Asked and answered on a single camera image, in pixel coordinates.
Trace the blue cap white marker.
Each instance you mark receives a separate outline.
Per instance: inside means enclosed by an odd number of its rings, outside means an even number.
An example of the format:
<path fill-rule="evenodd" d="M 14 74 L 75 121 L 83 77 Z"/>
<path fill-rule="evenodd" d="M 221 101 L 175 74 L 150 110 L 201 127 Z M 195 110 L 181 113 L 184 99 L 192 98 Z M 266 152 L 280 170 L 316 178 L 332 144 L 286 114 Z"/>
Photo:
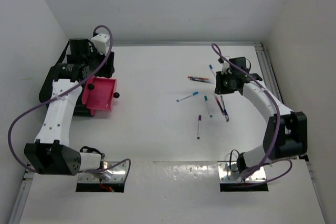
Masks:
<path fill-rule="evenodd" d="M 210 68 L 210 70 L 211 70 L 211 72 L 212 72 L 212 74 L 213 74 L 213 76 L 214 76 L 214 78 L 215 78 L 215 77 L 216 77 L 216 72 L 215 72 L 213 66 L 212 66 L 212 65 L 209 65 L 209 68 Z"/>

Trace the pink drawer tray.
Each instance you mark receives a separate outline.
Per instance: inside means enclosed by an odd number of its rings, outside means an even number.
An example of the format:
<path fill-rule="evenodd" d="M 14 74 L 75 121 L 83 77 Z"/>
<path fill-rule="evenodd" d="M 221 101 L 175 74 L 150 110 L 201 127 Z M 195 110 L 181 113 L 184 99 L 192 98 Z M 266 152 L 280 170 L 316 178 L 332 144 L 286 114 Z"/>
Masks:
<path fill-rule="evenodd" d="M 111 111 L 117 80 L 92 76 L 86 84 L 90 83 L 94 85 L 94 89 L 90 91 L 85 107 L 92 112 Z"/>

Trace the dark blue gel pen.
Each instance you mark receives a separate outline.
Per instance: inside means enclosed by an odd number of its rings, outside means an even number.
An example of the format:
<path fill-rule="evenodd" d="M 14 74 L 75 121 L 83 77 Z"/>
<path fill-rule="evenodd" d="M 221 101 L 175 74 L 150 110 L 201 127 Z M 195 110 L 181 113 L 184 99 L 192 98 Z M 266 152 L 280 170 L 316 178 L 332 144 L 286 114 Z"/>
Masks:
<path fill-rule="evenodd" d="M 229 115 L 228 115 L 228 113 L 227 113 L 227 110 L 226 110 L 226 107 L 225 107 L 225 103 L 224 103 L 224 98 L 223 98 L 222 95 L 220 95 L 220 99 L 221 99 L 222 106 L 223 106 L 223 111 L 224 111 L 225 120 L 226 120 L 226 122 L 229 122 Z"/>

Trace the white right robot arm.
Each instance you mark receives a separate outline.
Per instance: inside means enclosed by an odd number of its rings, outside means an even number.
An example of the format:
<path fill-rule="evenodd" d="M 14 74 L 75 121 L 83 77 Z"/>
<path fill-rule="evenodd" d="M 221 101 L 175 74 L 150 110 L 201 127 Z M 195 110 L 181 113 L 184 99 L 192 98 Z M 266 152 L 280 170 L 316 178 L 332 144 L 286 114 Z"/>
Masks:
<path fill-rule="evenodd" d="M 222 69 L 216 72 L 215 94 L 239 92 L 253 104 L 267 123 L 262 144 L 238 155 L 240 177 L 246 178 L 261 166 L 277 160 L 304 155 L 308 150 L 307 116 L 279 101 L 266 88 L 259 74 L 250 73 L 245 57 L 221 57 L 218 61 Z"/>

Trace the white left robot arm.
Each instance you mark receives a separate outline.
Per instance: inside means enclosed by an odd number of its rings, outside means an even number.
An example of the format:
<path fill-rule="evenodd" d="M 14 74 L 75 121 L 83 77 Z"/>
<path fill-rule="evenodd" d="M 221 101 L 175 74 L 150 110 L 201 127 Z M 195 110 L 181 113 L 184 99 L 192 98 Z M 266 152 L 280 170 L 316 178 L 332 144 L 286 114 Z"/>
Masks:
<path fill-rule="evenodd" d="M 39 99 L 47 106 L 42 127 L 24 154 L 34 172 L 46 175 L 76 175 L 102 171 L 103 154 L 93 148 L 86 152 L 69 146 L 73 116 L 94 116 L 110 111 L 117 81 L 111 36 L 95 33 L 91 39 L 71 39 L 69 55 L 62 54 L 51 67 Z"/>

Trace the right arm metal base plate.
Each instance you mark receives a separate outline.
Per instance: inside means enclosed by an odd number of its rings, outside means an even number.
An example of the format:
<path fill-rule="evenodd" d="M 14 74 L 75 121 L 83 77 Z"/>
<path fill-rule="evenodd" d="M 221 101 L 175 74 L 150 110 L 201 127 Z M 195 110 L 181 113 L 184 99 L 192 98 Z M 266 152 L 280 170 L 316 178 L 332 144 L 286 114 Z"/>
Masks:
<path fill-rule="evenodd" d="M 266 172 L 263 167 L 253 174 L 249 173 L 248 177 L 245 177 L 246 172 L 239 172 L 236 161 L 218 162 L 217 168 L 221 184 L 254 184 L 266 181 Z"/>

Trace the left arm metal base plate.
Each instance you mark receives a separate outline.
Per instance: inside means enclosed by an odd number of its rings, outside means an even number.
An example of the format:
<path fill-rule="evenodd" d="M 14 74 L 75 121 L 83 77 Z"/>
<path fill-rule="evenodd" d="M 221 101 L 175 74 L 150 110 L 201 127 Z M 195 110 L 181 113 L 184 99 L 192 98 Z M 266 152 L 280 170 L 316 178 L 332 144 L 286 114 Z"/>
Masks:
<path fill-rule="evenodd" d="M 78 176 L 80 184 L 120 184 L 125 182 L 125 177 L 129 168 L 128 162 L 115 166 L 112 169 L 106 170 L 101 174 L 81 173 Z"/>

